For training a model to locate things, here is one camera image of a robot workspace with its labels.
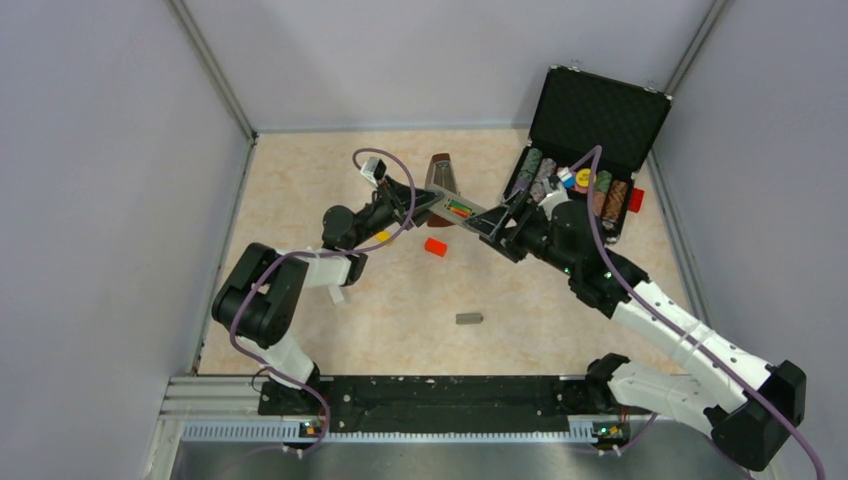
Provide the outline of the grey battery cover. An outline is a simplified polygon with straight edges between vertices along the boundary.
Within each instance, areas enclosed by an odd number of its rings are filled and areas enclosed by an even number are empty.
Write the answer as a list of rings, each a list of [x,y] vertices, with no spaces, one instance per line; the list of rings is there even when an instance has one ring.
[[[483,320],[484,316],[479,312],[460,313],[455,317],[455,323],[457,325],[477,325],[482,323]]]

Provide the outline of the green battery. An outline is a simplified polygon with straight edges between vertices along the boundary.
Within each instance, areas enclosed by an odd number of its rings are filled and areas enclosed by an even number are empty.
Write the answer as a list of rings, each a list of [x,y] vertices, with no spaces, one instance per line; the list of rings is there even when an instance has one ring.
[[[467,206],[465,206],[465,205],[463,205],[463,204],[460,204],[460,203],[458,203],[458,202],[454,202],[454,201],[449,202],[449,203],[448,203],[447,208],[448,208],[448,209],[450,209],[450,208],[456,208],[456,209],[462,209],[462,210],[469,210],[469,211],[470,211],[470,208],[469,208],[469,207],[467,207]]]

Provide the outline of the red battery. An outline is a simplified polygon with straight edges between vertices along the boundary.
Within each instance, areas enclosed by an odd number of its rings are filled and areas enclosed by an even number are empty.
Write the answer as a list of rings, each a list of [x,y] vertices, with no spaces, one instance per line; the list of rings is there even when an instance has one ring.
[[[469,210],[450,208],[449,212],[452,215],[459,217],[459,218],[463,218],[463,219],[469,218],[471,216],[471,212]]]

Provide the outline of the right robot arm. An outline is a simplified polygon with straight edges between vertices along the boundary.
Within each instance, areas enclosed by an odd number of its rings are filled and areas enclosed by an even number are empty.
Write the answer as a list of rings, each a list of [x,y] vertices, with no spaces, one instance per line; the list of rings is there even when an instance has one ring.
[[[753,471],[764,470],[796,433],[805,415],[805,372],[744,351],[679,307],[644,270],[604,245],[585,204],[566,200],[545,212],[522,194],[462,224],[513,262],[532,255],[557,268],[580,301],[642,335],[685,372],[662,374],[609,354],[586,385],[594,409],[622,404],[672,418]]]

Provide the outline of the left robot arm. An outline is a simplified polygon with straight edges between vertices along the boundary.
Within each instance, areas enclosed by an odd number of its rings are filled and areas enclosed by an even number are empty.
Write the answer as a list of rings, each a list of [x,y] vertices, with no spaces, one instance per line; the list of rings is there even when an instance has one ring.
[[[314,410],[321,397],[319,369],[289,331],[302,291],[327,287],[340,292],[352,285],[367,263],[367,240],[393,223],[403,229],[421,225],[444,198],[386,177],[359,211],[335,205],[325,212],[322,246],[316,251],[249,244],[213,300],[212,319],[231,332],[240,352],[267,368],[292,410]]]

